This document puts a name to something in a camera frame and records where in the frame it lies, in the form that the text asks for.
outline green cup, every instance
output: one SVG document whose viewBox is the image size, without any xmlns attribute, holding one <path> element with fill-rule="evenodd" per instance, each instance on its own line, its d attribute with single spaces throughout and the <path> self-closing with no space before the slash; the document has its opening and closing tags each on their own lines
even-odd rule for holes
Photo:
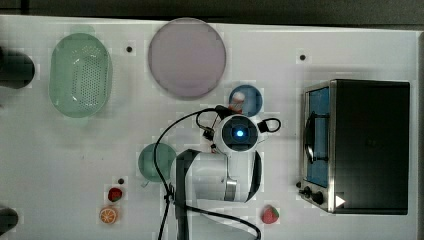
<svg viewBox="0 0 424 240">
<path fill-rule="evenodd" d="M 153 150 L 155 148 L 155 143 L 150 144 L 145 147 L 138 157 L 138 168 L 140 169 L 141 174 L 143 174 L 144 178 L 151 182 L 161 182 L 160 176 L 155 168 L 155 164 L 153 162 Z M 174 149 L 170 146 L 159 143 L 156 151 L 156 160 L 158 167 L 165 178 L 165 180 L 169 180 L 171 165 L 174 161 L 177 154 Z"/>
</svg>

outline black cable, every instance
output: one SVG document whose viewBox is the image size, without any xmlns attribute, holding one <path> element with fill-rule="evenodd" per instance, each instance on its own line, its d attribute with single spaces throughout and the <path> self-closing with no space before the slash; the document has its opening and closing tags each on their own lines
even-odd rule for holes
<svg viewBox="0 0 424 240">
<path fill-rule="evenodd" d="M 200 110 L 200 111 L 191 113 L 191 114 L 189 114 L 187 116 L 184 116 L 184 117 L 178 119 L 173 124 L 171 124 L 168 128 L 166 128 L 165 131 L 160 135 L 160 137 L 156 141 L 155 147 L 153 149 L 153 163 L 155 164 L 156 171 L 158 172 L 159 177 L 162 180 L 162 183 L 165 186 L 165 191 L 166 191 L 166 195 L 165 195 L 166 209 L 165 209 L 165 214 L 164 214 L 164 216 L 162 218 L 162 223 L 161 223 L 160 230 L 159 230 L 159 236 L 158 236 L 158 239 L 159 240 L 162 238 L 163 227 L 165 225 L 166 216 L 168 215 L 169 197 L 172 196 L 172 191 L 170 191 L 169 188 L 168 188 L 168 186 L 166 185 L 165 178 L 163 177 L 162 172 L 160 171 L 159 166 L 158 166 L 158 163 L 157 163 L 157 153 L 156 153 L 156 150 L 158 148 L 159 142 L 160 142 L 160 140 L 162 140 L 163 136 L 165 136 L 165 133 L 169 131 L 169 129 L 171 129 L 173 126 L 175 126 L 177 123 L 181 122 L 182 120 L 184 120 L 186 118 L 189 118 L 189 117 L 194 116 L 194 115 L 197 114 L 196 123 L 199 125 L 199 123 L 198 123 L 198 117 L 199 117 L 199 115 L 202 112 L 212 112 L 212 111 L 216 111 L 216 110 L 214 108 L 206 108 L 206 109 L 203 109 L 203 110 Z"/>
<path fill-rule="evenodd" d="M 278 127 L 276 129 L 272 130 L 272 131 L 271 130 L 268 130 L 268 132 L 274 133 L 274 132 L 277 132 L 278 130 L 280 130 L 280 128 L 281 128 L 281 121 L 279 119 L 277 119 L 277 118 L 267 118 L 267 119 L 264 119 L 263 122 L 268 122 L 268 121 L 271 121 L 271 120 L 277 121 L 278 122 Z"/>
<path fill-rule="evenodd" d="M 255 225 L 253 225 L 250 222 L 245 221 L 243 219 L 240 219 L 240 218 L 237 218 L 237 217 L 234 217 L 234 216 L 230 216 L 230 215 L 221 214 L 221 213 L 209 212 L 209 211 L 206 211 L 206 210 L 203 210 L 203 209 L 200 209 L 200 208 L 195 208 L 195 207 L 188 206 L 188 205 L 186 205 L 186 208 L 190 211 L 193 211 L 193 212 L 208 214 L 208 215 L 215 216 L 215 217 L 226 218 L 226 219 L 230 219 L 230 220 L 233 220 L 233 221 L 237 221 L 239 223 L 242 223 L 244 225 L 247 225 L 247 226 L 253 228 L 256 231 L 256 240 L 260 240 L 261 237 L 262 237 L 261 230 L 259 230 L 258 227 L 256 227 Z"/>
<path fill-rule="evenodd" d="M 202 114 L 202 113 L 204 113 L 204 112 L 216 112 L 216 109 L 215 108 L 206 108 L 206 109 L 204 109 L 204 110 L 206 110 L 206 111 L 199 111 L 200 113 L 199 114 L 197 114 L 197 116 L 196 116 L 196 124 L 197 124 L 197 126 L 199 126 L 199 128 L 201 128 L 201 129 L 203 129 L 203 130 L 207 130 L 207 128 L 205 127 L 205 126 L 203 126 L 203 125 L 201 125 L 200 124 L 200 122 L 199 122 L 199 117 L 200 117 L 200 115 Z"/>
</svg>

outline orange object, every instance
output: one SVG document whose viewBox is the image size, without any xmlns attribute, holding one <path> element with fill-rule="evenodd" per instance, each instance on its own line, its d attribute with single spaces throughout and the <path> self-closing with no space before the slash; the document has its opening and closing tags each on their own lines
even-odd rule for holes
<svg viewBox="0 0 424 240">
<path fill-rule="evenodd" d="M 100 219 L 104 223 L 113 224 L 118 219 L 118 211 L 113 207 L 105 207 L 100 211 Z"/>
</svg>

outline pink plate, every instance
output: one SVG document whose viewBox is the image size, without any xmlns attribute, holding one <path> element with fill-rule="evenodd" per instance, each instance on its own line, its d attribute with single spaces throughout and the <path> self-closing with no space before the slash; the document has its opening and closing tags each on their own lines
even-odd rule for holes
<svg viewBox="0 0 424 240">
<path fill-rule="evenodd" d="M 226 52 L 207 23 L 179 18 L 156 33 L 148 58 L 153 77 L 164 89 L 178 97 L 200 97 L 218 85 Z"/>
</svg>

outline white table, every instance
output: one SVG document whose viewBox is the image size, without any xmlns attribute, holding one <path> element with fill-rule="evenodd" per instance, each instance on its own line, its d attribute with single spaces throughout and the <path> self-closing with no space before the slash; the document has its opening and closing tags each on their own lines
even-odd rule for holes
<svg viewBox="0 0 424 240">
<path fill-rule="evenodd" d="M 50 103 L 53 48 L 70 27 L 89 24 L 113 61 L 112 94 L 101 112 L 70 119 Z M 28 88 L 0 88 L 0 204 L 15 208 L 18 226 L 0 239 L 156 239 L 164 211 L 159 184 L 142 188 L 137 168 L 143 147 L 171 122 L 193 111 L 226 104 L 242 83 L 263 94 L 261 117 L 283 120 L 279 134 L 259 147 L 262 186 L 248 203 L 201 201 L 200 207 L 241 216 L 262 230 L 263 239 L 416 239 L 417 236 L 417 42 L 412 31 L 212 24 L 226 45 L 222 81 L 195 101 L 171 98 L 152 78 L 147 48 L 165 22 L 0 16 L 0 46 L 29 55 L 36 64 Z M 125 51 L 127 46 L 133 52 Z M 306 55 L 300 61 L 300 55 Z M 333 78 L 408 80 L 411 96 L 409 213 L 406 216 L 329 215 L 301 200 L 300 97 L 302 89 Z M 205 115 L 205 123 L 213 120 Z M 193 119 L 164 142 L 177 153 L 208 150 Z M 99 222 L 107 189 L 126 179 L 122 218 Z M 260 212 L 272 203 L 280 220 L 263 225 Z M 171 208 L 165 239 L 175 239 Z"/>
</svg>

